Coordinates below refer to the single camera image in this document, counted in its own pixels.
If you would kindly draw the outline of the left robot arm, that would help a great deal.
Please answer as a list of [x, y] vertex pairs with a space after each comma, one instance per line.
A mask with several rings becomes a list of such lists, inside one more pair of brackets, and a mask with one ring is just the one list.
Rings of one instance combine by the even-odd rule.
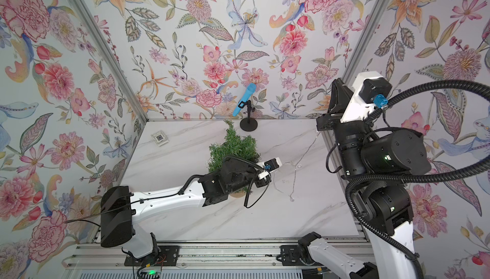
[[154, 233], [141, 227], [141, 222], [168, 211], [216, 205], [234, 192], [253, 186], [268, 187], [271, 173], [282, 162], [274, 158], [254, 163], [233, 155], [226, 156], [221, 168], [195, 174], [181, 187], [152, 192], [132, 192], [127, 186], [110, 188], [102, 197], [100, 245], [121, 247], [123, 252], [142, 266], [148, 266], [169, 254], [159, 248]]

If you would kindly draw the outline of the clear string light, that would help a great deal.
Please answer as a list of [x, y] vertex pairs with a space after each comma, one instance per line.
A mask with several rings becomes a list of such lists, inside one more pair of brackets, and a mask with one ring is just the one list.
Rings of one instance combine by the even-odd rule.
[[287, 196], [289, 198], [289, 201], [290, 202], [295, 202], [295, 198], [293, 197], [294, 193], [295, 193], [295, 189], [296, 189], [296, 180], [297, 180], [297, 172], [298, 170], [300, 170], [302, 168], [302, 160], [305, 158], [305, 156], [309, 153], [309, 151], [311, 150], [311, 148], [315, 145], [318, 137], [320, 136], [320, 132], [319, 131], [316, 131], [316, 134], [315, 134], [315, 138], [314, 140], [311, 142], [311, 144], [308, 146], [308, 148], [306, 149], [306, 151], [301, 155], [301, 157], [299, 158], [298, 161], [296, 162], [286, 162], [283, 164], [283, 167], [285, 166], [292, 166], [293, 167], [293, 186], [291, 188], [291, 191], [290, 193], [286, 193], [286, 192], [283, 192], [282, 190], [279, 190], [279, 188], [277, 187], [277, 184], [276, 184], [276, 173], [273, 175], [272, 177], [272, 182], [273, 182], [273, 187], [276, 191], [278, 191], [279, 193]]

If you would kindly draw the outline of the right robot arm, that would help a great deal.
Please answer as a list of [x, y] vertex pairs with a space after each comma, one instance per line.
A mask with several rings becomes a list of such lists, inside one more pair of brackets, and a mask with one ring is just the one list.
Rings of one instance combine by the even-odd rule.
[[413, 247], [412, 200], [406, 184], [462, 180], [489, 169], [489, 158], [465, 168], [431, 174], [421, 132], [372, 128], [383, 112], [402, 100], [440, 89], [464, 90], [489, 99], [489, 87], [465, 80], [442, 80], [410, 88], [394, 97], [383, 77], [365, 79], [350, 89], [336, 79], [326, 114], [316, 120], [319, 131], [332, 131], [341, 157], [339, 171], [347, 181], [345, 199], [353, 216], [367, 230], [375, 262], [362, 262], [337, 250], [318, 233], [302, 237], [296, 257], [305, 266], [323, 266], [339, 278], [423, 278]]

